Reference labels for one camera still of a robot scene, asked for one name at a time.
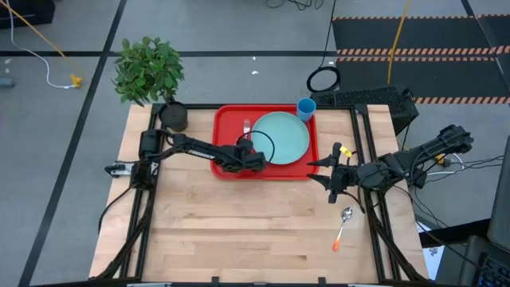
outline white cable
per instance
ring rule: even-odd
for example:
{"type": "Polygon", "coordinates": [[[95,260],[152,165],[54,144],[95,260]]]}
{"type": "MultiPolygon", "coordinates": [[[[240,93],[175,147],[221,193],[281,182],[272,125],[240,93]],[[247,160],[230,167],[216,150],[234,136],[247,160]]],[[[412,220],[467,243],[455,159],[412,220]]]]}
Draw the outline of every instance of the white cable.
{"type": "Polygon", "coordinates": [[[54,88],[75,88],[76,86],[75,85],[68,85],[68,86],[58,86],[58,85],[54,85],[52,83],[49,82],[49,64],[48,64],[48,61],[37,55],[36,53],[30,51],[29,49],[25,49],[25,48],[22,48],[18,45],[16,45],[16,43],[14,42],[14,16],[13,16],[13,13],[11,12],[11,10],[9,10],[9,16],[10,16],[10,41],[13,43],[13,45],[22,50],[22,51],[26,51],[28,53],[31,53],[32,55],[34,55],[35,57],[38,57],[39,59],[43,60],[46,64],[46,82],[48,83],[48,85],[54,87],[54,88]]]}
{"type": "MultiPolygon", "coordinates": [[[[457,154],[452,154],[452,155],[455,156],[459,160],[459,163],[462,166],[462,168],[459,171],[463,171],[465,169],[465,166],[464,166],[464,162],[462,162],[461,157],[458,156],[457,154]]],[[[438,172],[430,172],[427,175],[452,175],[454,173],[458,173],[459,171],[438,171],[438,172]]]]}

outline metal spoon head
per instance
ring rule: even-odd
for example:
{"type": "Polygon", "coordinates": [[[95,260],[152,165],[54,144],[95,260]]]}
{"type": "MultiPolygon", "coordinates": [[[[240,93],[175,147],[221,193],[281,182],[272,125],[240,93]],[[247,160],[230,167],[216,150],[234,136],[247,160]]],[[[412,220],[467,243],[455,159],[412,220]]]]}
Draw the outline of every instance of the metal spoon head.
{"type": "Polygon", "coordinates": [[[348,208],[343,210],[342,219],[344,221],[347,221],[347,220],[351,219],[351,216],[352,216],[352,208],[348,207],[348,208]]]}

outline yellow cable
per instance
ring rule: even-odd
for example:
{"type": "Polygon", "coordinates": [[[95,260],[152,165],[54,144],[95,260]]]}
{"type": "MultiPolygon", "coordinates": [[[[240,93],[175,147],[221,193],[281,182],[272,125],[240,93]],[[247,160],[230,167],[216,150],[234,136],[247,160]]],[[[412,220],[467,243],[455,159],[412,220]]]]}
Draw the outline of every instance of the yellow cable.
{"type": "Polygon", "coordinates": [[[397,139],[398,143],[399,143],[401,146],[403,146],[403,147],[404,147],[404,150],[409,151],[409,148],[407,148],[405,145],[403,145],[403,144],[402,144],[402,142],[401,142],[398,138],[395,138],[395,139],[397,139]]]}
{"type": "Polygon", "coordinates": [[[390,84],[391,82],[391,66],[393,65],[393,56],[395,54],[395,48],[397,47],[398,38],[400,37],[400,31],[402,31],[402,27],[404,26],[404,20],[406,20],[407,12],[409,12],[410,4],[411,0],[407,0],[406,8],[404,9],[404,14],[402,15],[402,19],[400,19],[400,25],[398,26],[397,36],[395,36],[395,40],[393,41],[393,48],[391,48],[390,65],[388,66],[388,84],[390,84]]]}
{"type": "Polygon", "coordinates": [[[77,70],[81,74],[81,78],[76,77],[74,75],[71,75],[71,79],[73,84],[80,86],[81,81],[84,79],[85,73],[82,68],[80,68],[78,65],[74,65],[65,55],[60,51],[52,42],[50,42],[46,37],[42,35],[41,32],[39,32],[37,29],[35,29],[26,19],[23,18],[18,12],[16,12],[14,9],[10,8],[7,3],[5,3],[3,0],[0,0],[0,3],[4,5],[5,8],[7,8],[10,12],[12,12],[14,15],[16,15],[18,18],[20,18],[28,27],[30,27],[39,37],[42,38],[46,43],[48,43],[50,46],[52,46],[63,58],[64,60],[70,64],[75,70],[77,70]]]}

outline red tray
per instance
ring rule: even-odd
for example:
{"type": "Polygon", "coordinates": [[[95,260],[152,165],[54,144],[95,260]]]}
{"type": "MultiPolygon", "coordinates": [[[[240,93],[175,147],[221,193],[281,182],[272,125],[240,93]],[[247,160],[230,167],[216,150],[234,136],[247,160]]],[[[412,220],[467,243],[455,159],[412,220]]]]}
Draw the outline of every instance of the red tray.
{"type": "MultiPolygon", "coordinates": [[[[213,144],[234,145],[243,133],[245,119],[248,119],[253,126],[258,119],[270,112],[289,112],[296,115],[296,106],[294,104],[232,104],[221,107],[214,116],[213,144]]],[[[308,179],[306,174],[316,174],[319,170],[319,167],[306,165],[319,159],[315,116],[306,123],[306,127],[310,134],[310,146],[303,157],[294,163],[285,165],[268,163],[263,171],[241,171],[237,174],[223,172],[222,168],[213,162],[210,169],[219,179],[308,179]]]]}

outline fork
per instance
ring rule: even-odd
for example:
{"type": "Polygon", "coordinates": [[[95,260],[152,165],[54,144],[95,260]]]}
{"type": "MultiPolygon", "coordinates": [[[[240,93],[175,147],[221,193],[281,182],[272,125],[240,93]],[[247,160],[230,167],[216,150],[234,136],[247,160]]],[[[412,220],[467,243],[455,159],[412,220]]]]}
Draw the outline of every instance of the fork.
{"type": "Polygon", "coordinates": [[[245,119],[245,124],[242,128],[242,132],[243,133],[249,132],[249,120],[248,119],[245,119]]]}

